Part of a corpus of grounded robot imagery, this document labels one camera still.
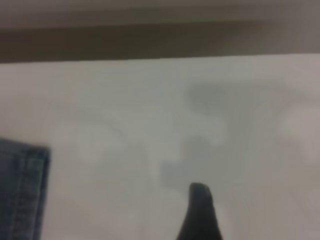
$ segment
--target denim jeans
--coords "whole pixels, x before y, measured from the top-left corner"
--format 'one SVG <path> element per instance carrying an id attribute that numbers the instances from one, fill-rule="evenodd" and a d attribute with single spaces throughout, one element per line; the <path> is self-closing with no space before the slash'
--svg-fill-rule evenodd
<path id="1" fill-rule="evenodd" d="M 39 240 L 50 151 L 0 139 L 0 240 Z"/>

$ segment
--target black object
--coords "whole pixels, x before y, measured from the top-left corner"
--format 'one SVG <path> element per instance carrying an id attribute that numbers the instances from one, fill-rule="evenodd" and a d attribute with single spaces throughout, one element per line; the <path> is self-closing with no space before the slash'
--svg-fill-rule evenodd
<path id="1" fill-rule="evenodd" d="M 0 240 L 39 240 L 50 151 L 0 139 Z"/>
<path id="2" fill-rule="evenodd" d="M 222 240 L 210 189 L 191 183 L 189 205 L 176 240 Z"/>

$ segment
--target blue denim fabric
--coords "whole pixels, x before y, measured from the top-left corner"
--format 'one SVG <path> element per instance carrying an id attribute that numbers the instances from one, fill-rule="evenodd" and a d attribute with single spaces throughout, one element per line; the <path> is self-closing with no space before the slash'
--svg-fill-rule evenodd
<path id="1" fill-rule="evenodd" d="M 39 240 L 50 151 L 0 139 L 0 240 Z"/>

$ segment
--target white surface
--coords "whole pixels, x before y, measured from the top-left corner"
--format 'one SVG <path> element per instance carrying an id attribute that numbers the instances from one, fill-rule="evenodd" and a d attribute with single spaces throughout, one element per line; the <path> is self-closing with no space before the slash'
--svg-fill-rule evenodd
<path id="1" fill-rule="evenodd" d="M 174 240 L 188 185 L 225 240 L 320 227 L 320 55 L 0 65 L 0 136 L 52 148 L 42 240 Z"/>

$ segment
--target denim seam stitching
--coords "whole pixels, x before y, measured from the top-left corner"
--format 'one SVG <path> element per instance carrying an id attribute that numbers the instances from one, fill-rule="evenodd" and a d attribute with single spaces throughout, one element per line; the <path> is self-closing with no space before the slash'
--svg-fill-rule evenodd
<path id="1" fill-rule="evenodd" d="M 8 238 L 10 240 L 13 239 L 14 233 L 16 232 L 16 218 L 19 216 L 18 208 L 20 206 L 21 188 L 24 183 L 24 177 L 25 177 L 25 171 L 26 171 L 26 158 L 23 157 L 22 160 L 23 160 L 22 173 L 20 174 L 19 182 L 18 182 L 18 185 L 16 188 L 16 200 L 15 200 L 15 204 L 14 204 L 14 212 L 13 212 L 11 229 L 10 229 L 9 238 Z"/>

